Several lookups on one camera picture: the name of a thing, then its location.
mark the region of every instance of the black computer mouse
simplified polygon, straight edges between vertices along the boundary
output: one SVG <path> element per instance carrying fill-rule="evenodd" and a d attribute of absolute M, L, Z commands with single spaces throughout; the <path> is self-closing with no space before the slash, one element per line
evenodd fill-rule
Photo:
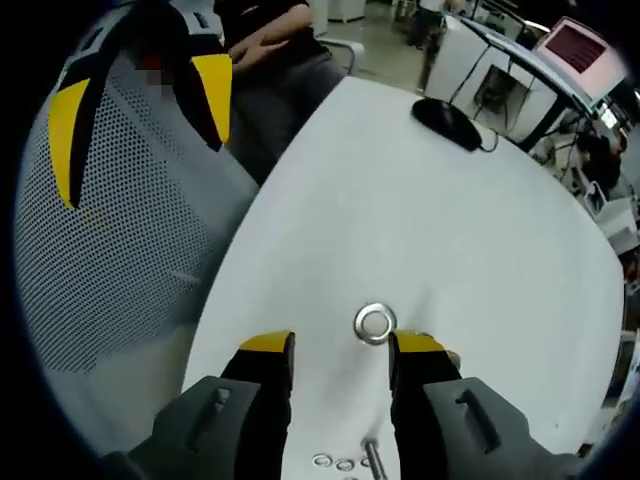
<path fill-rule="evenodd" d="M 459 108 L 437 98 L 422 98 L 411 113 L 425 127 L 473 152 L 482 145 L 475 125 Z"/>

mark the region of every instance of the metal bolt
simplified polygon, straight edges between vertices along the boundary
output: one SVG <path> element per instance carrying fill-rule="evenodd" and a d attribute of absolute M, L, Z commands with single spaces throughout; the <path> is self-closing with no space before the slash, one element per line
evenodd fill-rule
<path fill-rule="evenodd" d="M 371 473 L 375 480 L 388 480 L 387 474 L 384 473 L 382 461 L 380 455 L 378 455 L 378 442 L 372 439 L 364 439 L 362 442 L 362 448 L 367 454 L 369 464 L 371 465 Z"/>

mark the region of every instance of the metal ring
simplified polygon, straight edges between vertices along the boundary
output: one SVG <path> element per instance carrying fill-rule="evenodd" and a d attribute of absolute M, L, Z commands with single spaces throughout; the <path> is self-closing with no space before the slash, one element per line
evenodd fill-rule
<path fill-rule="evenodd" d="M 387 327 L 384 332 L 380 335 L 372 335 L 364 328 L 364 321 L 367 316 L 372 313 L 377 313 L 382 315 L 387 321 Z M 362 340 L 367 345 L 382 345 L 387 341 L 389 334 L 396 329 L 397 321 L 396 316 L 393 314 L 391 309 L 382 303 L 370 303 L 365 305 L 360 309 L 357 313 L 356 318 L 353 321 L 353 330 L 356 333 L 356 336 Z"/>
<path fill-rule="evenodd" d="M 333 459 L 326 453 L 319 453 L 313 456 L 313 464 L 320 468 L 329 468 L 333 465 Z"/>
<path fill-rule="evenodd" d="M 336 468 L 341 472 L 350 472 L 355 466 L 355 462 L 353 460 L 349 460 L 348 458 L 341 458 L 336 462 Z"/>

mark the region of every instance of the white table surface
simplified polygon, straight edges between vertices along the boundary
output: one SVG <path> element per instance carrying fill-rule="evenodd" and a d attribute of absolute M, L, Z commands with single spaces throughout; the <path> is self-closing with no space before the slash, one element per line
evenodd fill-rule
<path fill-rule="evenodd" d="M 338 86 L 262 188 L 202 314 L 185 389 L 253 335 L 297 334 L 284 479 L 368 478 L 311 463 L 358 460 L 367 434 L 400 478 L 387 346 L 352 331 L 370 301 L 458 352 L 463 376 L 524 412 L 554 452 L 580 446 L 606 392 L 623 284 L 604 236 L 515 146 L 469 154 L 410 116 L 416 98 Z"/>

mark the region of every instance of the computer monitor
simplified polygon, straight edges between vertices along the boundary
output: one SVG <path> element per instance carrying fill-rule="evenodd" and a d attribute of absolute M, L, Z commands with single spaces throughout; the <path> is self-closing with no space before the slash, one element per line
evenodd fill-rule
<path fill-rule="evenodd" d="M 626 76 L 624 62 L 600 35 L 563 17 L 535 51 L 570 77 L 598 103 Z"/>

